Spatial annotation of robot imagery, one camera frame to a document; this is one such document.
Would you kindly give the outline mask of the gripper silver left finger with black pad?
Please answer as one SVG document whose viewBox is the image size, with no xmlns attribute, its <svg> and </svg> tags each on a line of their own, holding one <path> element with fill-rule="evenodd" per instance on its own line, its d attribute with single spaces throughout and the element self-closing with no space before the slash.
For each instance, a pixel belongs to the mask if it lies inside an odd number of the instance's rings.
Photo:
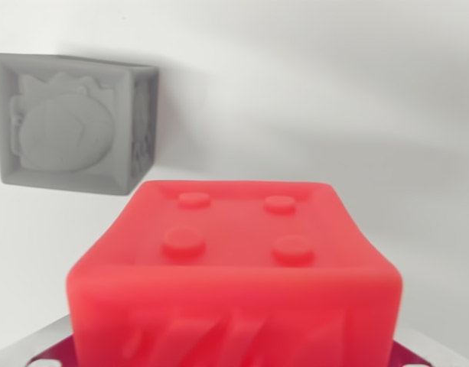
<svg viewBox="0 0 469 367">
<path fill-rule="evenodd" d="M 32 333 L 27 341 L 29 356 L 24 366 L 44 360 L 56 362 L 57 366 L 79 365 L 69 315 Z"/>
</svg>

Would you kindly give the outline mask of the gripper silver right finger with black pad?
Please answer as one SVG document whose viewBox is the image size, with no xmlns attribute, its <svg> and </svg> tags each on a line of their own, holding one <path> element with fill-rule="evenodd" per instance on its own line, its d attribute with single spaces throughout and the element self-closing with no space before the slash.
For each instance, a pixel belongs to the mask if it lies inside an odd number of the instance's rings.
<svg viewBox="0 0 469 367">
<path fill-rule="evenodd" d="M 469 366 L 469 359 L 413 328 L 395 331 L 389 366 Z"/>
</svg>

